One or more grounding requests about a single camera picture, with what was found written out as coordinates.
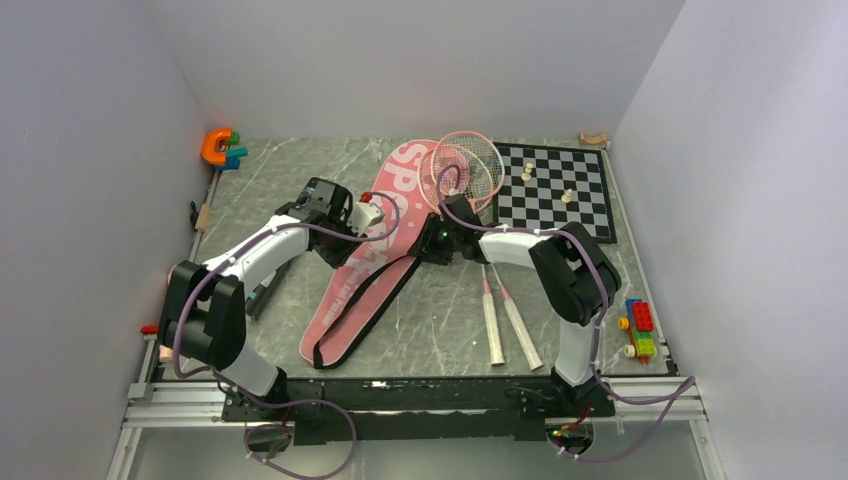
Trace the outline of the pink badminton racket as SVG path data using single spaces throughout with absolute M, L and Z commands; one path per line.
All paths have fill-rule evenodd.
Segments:
M 426 202 L 434 211 L 439 201 L 448 196 L 461 195 L 470 203 L 475 213 L 488 205 L 496 191 L 496 167 L 491 156 L 473 151 L 473 147 L 456 143 L 439 145 L 425 154 L 418 167 L 418 186 Z M 481 266 L 482 311 L 485 322 L 490 364 L 500 367 L 506 363 L 493 294 L 487 279 L 486 267 Z
M 428 159 L 418 167 L 419 189 L 434 210 L 440 201 L 461 195 L 475 214 L 482 212 L 503 185 L 505 167 L 503 159 L 493 142 L 479 132 L 457 131 L 445 135 L 434 147 Z M 487 267 L 481 266 L 482 309 L 489 346 L 490 364 L 500 367 L 506 364 L 495 301 L 488 281 Z M 530 338 L 523 318 L 517 310 L 509 291 L 494 269 L 497 287 L 508 317 L 525 356 L 530 371 L 543 366 L 535 345 Z

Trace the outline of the pink racket bag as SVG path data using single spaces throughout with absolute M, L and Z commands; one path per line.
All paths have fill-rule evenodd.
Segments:
M 390 195 L 397 203 L 376 197 L 386 217 L 370 228 L 379 236 L 392 226 L 391 234 L 376 242 L 362 243 L 347 262 L 333 273 L 313 318 L 300 343 L 300 354 L 313 368 L 339 367 L 364 340 L 392 301 L 412 277 L 420 260 L 410 256 L 432 208 L 418 187 L 418 167 L 435 148 L 434 140 L 407 141 L 369 176 L 371 189 Z

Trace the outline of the black shuttlecock tube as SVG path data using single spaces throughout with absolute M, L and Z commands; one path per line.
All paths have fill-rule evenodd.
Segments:
M 270 298 L 282 283 L 287 272 L 291 269 L 291 263 L 285 263 L 275 270 L 273 274 L 263 280 L 255 289 L 246 297 L 245 314 L 246 320 L 249 323 L 256 322 Z

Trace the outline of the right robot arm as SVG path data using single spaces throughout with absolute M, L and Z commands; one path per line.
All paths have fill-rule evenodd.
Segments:
M 535 271 L 553 311 L 561 319 L 551 388 L 557 411 L 574 415 L 590 399 L 596 376 L 603 317 L 622 286 L 611 260 L 584 225 L 558 229 L 484 225 L 469 201 L 453 195 L 430 213 L 408 254 L 424 263 L 449 264 L 456 254 L 481 265 L 508 264 Z

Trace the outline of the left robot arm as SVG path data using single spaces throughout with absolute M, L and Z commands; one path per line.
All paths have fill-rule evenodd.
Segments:
M 188 375 L 180 358 L 196 360 L 247 394 L 248 407 L 258 417 L 279 417 L 289 399 L 287 375 L 248 343 L 248 295 L 309 251 L 341 267 L 383 218 L 370 194 L 356 200 L 348 189 L 313 177 L 295 200 L 227 252 L 202 264 L 177 264 L 157 327 L 158 342 L 173 352 L 177 376 Z

